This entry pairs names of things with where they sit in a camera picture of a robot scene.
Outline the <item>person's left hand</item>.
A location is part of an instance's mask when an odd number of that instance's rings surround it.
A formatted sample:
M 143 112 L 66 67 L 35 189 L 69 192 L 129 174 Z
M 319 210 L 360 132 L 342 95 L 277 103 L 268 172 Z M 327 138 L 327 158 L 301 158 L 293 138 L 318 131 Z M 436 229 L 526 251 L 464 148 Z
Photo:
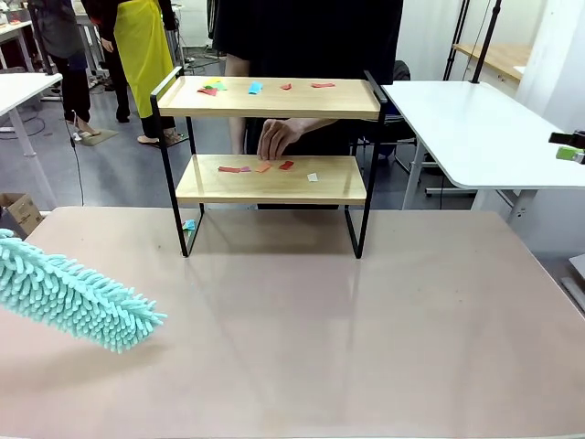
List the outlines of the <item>person's left hand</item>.
M 278 159 L 302 135 L 303 124 L 300 119 L 268 119 L 262 126 L 257 155 L 265 161 Z

